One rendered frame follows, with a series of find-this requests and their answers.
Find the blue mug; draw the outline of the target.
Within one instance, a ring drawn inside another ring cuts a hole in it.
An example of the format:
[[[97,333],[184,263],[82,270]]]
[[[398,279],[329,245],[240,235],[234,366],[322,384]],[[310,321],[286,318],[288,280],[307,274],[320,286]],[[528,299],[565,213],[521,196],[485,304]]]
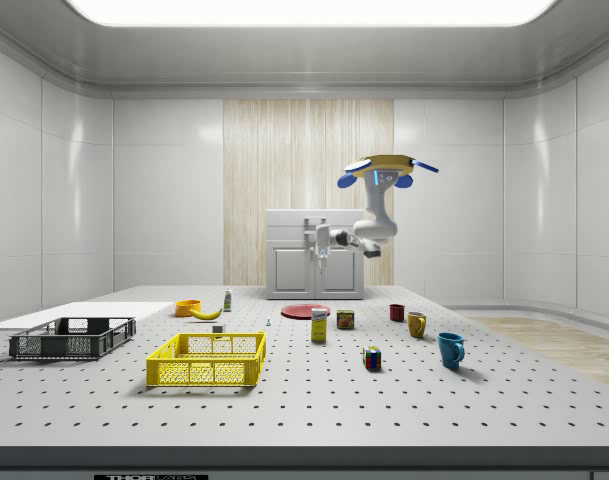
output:
[[[442,332],[438,335],[438,346],[443,366],[451,370],[458,369],[465,357],[463,337],[455,333]]]

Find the white cabinet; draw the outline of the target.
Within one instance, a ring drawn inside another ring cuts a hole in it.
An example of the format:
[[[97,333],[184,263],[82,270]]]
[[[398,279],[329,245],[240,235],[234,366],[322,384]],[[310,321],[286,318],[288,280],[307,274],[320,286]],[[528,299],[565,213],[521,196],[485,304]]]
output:
[[[362,254],[333,246],[325,270],[315,254],[315,229],[321,223],[352,230],[361,209],[268,209],[266,276],[270,299],[361,299]]]

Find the yellow basket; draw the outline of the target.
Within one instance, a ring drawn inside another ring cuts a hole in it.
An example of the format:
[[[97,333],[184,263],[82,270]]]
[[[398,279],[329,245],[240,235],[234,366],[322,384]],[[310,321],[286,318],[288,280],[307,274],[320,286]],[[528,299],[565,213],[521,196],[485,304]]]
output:
[[[254,386],[266,334],[179,333],[146,359],[149,386]]]

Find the dark grey basket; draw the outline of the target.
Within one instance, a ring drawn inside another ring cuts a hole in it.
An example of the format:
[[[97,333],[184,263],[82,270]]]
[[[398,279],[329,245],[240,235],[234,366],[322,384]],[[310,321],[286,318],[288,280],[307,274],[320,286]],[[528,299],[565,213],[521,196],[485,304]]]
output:
[[[96,360],[136,333],[134,317],[60,317],[10,336],[16,360]]]

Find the white board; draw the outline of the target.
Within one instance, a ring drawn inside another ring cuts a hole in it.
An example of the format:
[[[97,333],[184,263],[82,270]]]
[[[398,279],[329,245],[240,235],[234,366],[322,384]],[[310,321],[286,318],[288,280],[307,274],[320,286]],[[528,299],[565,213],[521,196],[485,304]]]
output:
[[[170,305],[170,302],[73,302],[1,321],[0,330],[21,331],[61,317],[141,319]]]

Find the yellow box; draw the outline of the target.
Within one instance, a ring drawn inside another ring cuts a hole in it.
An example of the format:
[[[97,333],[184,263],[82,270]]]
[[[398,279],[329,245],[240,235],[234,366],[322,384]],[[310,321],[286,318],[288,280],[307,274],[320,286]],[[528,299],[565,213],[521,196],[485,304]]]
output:
[[[328,314],[329,310],[324,306],[311,309],[311,340],[313,342],[324,343],[326,341]]]

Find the red plate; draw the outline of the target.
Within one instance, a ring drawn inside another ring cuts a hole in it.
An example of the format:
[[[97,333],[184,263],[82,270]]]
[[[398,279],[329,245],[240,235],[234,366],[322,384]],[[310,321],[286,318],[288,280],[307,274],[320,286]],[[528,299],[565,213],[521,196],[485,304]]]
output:
[[[281,309],[281,315],[285,318],[295,320],[311,320],[313,311],[323,310],[326,315],[330,314],[330,308],[320,304],[293,304],[287,305]]]

